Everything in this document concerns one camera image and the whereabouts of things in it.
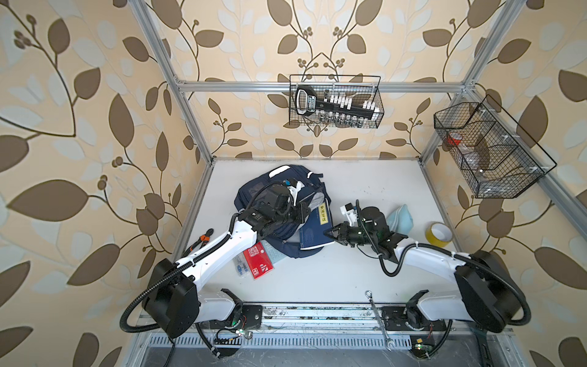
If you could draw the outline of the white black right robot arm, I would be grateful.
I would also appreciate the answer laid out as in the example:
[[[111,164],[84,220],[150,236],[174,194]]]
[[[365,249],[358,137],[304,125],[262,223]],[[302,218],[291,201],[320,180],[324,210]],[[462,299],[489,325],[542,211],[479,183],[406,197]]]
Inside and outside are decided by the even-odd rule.
[[[346,221],[327,229],[329,239],[351,247],[370,246],[389,278],[413,267],[442,278],[451,291],[421,290],[406,304],[408,324],[420,329],[426,322],[474,322],[482,329],[501,333],[507,326],[525,326],[532,313],[524,292],[509,275],[498,256],[484,250],[472,254],[452,252],[391,229],[374,206],[342,207]]]

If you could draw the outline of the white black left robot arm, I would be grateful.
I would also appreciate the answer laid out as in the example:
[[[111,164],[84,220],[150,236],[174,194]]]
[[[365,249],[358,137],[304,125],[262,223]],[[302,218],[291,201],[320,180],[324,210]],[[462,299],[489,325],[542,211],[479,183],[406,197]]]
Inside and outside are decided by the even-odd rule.
[[[162,260],[148,288],[123,311],[120,329],[126,333],[162,329],[174,339],[195,323],[229,319],[237,304],[235,296],[225,291],[206,298],[204,286],[227,263],[275,229],[303,225],[310,215],[308,203],[298,198],[304,187],[294,179],[265,185],[245,209],[232,215],[229,228],[220,237],[176,262]]]

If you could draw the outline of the navy blue backpack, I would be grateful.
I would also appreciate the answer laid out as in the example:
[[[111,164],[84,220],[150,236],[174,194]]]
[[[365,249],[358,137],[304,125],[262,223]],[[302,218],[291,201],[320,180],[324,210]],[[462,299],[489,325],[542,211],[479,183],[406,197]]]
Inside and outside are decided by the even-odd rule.
[[[239,188],[234,200],[239,219],[257,232],[258,239],[290,258],[307,258],[321,245],[302,246],[295,239],[310,217],[324,204],[330,212],[332,200],[322,182],[323,175],[302,165],[282,165]]]

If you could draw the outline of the navy blue book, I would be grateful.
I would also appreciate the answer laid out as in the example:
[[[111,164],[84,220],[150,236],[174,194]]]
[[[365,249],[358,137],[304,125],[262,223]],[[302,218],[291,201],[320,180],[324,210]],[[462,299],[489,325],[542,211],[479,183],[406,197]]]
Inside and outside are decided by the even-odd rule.
[[[333,244],[335,241],[325,235],[325,232],[330,232],[332,228],[330,208],[328,202],[325,201],[311,211],[306,223],[301,227],[301,250],[310,251]]]

